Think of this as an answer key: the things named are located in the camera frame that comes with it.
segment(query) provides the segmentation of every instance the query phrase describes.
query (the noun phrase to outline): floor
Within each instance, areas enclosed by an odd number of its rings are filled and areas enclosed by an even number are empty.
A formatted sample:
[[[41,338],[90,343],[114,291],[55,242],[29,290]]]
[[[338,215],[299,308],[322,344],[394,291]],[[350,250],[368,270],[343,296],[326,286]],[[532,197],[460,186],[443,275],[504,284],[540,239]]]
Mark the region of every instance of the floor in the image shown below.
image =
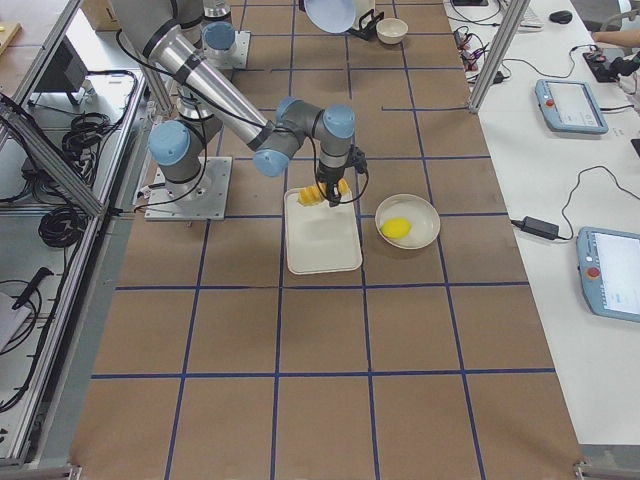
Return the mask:
[[[233,81],[267,116],[291,94],[356,111],[363,266],[291,274],[282,198],[312,183],[311,149],[269,179],[223,132],[224,222],[135,219],[72,448],[83,478],[574,478],[580,449],[442,3],[379,3],[409,24],[393,47],[325,35],[292,0],[232,5],[253,35]],[[378,236],[396,193],[436,207],[436,242]]]

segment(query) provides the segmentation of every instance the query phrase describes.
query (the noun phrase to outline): cardboard box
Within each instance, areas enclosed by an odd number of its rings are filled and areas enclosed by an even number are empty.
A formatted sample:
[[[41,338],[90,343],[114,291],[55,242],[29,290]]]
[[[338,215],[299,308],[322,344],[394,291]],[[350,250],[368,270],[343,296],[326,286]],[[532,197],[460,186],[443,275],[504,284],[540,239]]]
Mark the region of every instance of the cardboard box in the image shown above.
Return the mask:
[[[94,30],[120,30],[120,24],[109,0],[84,0],[80,9]]]

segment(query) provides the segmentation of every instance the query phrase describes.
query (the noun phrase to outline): blue joint cap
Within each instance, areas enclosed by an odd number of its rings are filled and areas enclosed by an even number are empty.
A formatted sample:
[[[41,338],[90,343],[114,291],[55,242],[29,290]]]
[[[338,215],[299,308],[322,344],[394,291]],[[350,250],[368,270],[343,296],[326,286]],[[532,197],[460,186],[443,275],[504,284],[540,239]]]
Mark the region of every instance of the blue joint cap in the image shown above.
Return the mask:
[[[287,169],[289,157],[277,150],[265,148],[253,156],[253,163],[260,173],[267,177],[277,177]]]
[[[236,42],[236,30],[229,22],[213,22],[202,31],[204,41],[214,50],[229,50]]]
[[[191,136],[187,127],[175,120],[158,125],[149,134],[149,150],[163,167],[170,167],[182,160],[190,144]]]
[[[322,115],[324,126],[338,138],[351,138],[356,132],[356,115],[351,107],[332,105]]]
[[[276,108],[276,122],[281,122],[282,117],[284,117],[284,114],[287,112],[287,109],[298,101],[299,100],[296,97],[283,98],[280,105],[278,105],[278,108]]]

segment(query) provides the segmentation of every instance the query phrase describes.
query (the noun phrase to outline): white table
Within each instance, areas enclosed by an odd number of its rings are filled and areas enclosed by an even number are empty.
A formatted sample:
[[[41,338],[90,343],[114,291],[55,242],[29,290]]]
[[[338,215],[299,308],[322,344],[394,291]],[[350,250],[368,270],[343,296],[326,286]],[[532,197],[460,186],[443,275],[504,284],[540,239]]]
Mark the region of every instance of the white table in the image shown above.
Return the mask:
[[[530,7],[545,20],[544,30],[516,34],[506,58],[525,59],[548,74],[568,73],[569,49],[592,43],[591,37],[568,0],[532,0]],[[446,8],[455,16],[449,4]],[[477,19],[496,7],[457,8]],[[549,22],[549,13],[563,9],[574,12],[571,23]],[[497,31],[469,28],[485,43]],[[582,59],[584,51],[573,53],[576,67],[569,79],[589,82],[601,107],[628,104],[617,85],[595,81]],[[635,111],[606,115],[609,132],[603,136],[555,134],[545,126],[533,93],[543,77],[522,63],[507,66],[512,78],[491,88],[479,116],[510,218],[544,219],[568,236],[560,211],[578,172],[594,165],[607,166],[622,186],[640,194],[640,158],[630,144],[640,137]],[[639,212],[640,201],[619,191],[603,170],[582,175],[567,210],[576,232],[596,226],[640,233]],[[576,270],[575,242],[549,242],[520,231],[516,239],[578,441],[640,445],[640,324],[590,313]]]

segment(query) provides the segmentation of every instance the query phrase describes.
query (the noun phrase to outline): yellow object in gripper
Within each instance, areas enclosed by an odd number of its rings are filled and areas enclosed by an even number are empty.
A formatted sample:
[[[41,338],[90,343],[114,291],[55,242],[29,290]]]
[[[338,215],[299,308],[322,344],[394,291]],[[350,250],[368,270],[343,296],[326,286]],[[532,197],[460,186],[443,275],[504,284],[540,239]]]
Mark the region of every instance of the yellow object in gripper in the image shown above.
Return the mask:
[[[298,194],[298,203],[304,207],[318,205],[326,200],[327,184],[320,183],[301,188]],[[338,182],[338,191],[340,195],[346,195],[349,192],[349,184],[344,178]]]

